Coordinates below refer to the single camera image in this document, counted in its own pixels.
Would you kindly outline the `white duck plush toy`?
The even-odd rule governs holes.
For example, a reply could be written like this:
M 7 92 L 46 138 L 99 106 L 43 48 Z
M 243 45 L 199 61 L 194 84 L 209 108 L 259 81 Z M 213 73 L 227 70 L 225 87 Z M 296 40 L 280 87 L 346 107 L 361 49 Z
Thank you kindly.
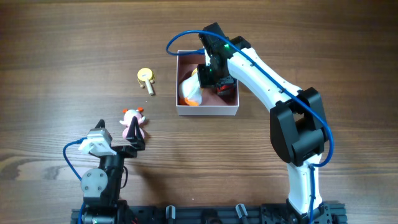
M 191 76 L 178 86 L 179 103 L 186 106 L 200 106 L 203 89 L 200 87 L 198 70 L 194 69 Z

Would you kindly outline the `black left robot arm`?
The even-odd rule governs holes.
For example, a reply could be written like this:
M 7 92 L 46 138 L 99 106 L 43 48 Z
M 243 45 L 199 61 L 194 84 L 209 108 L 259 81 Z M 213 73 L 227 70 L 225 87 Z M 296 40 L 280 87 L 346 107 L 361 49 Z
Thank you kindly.
M 146 148 L 144 137 L 134 116 L 127 126 L 125 146 L 112 146 L 112 137 L 100 120 L 81 143 L 79 150 L 99 159 L 99 166 L 86 171 L 81 177 L 83 205 L 78 223 L 137 223 L 127 201 L 120 199 L 120 191 L 126 186 L 123 176 L 128 175 L 124 161 L 137 157 Z

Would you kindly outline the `red toy fire truck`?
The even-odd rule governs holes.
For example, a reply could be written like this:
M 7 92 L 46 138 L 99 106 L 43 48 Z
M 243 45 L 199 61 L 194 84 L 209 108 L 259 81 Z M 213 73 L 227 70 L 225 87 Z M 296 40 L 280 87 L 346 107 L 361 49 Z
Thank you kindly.
M 219 95 L 219 96 L 233 95 L 235 87 L 236 86 L 234 84 L 221 85 L 216 88 L 217 95 Z

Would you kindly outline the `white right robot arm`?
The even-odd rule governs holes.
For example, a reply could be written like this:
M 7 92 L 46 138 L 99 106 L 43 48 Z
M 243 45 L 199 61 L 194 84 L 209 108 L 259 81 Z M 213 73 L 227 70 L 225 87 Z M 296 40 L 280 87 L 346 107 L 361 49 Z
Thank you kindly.
M 300 223 L 319 217 L 324 208 L 315 164 L 328 141 L 319 92 L 302 90 L 284 80 L 259 58 L 247 40 L 241 36 L 229 39 L 216 22 L 198 36 L 206 57 L 206 63 L 198 66 L 201 88 L 228 95 L 241 82 L 251 90 L 270 112 L 271 144 L 287 163 L 290 213 Z

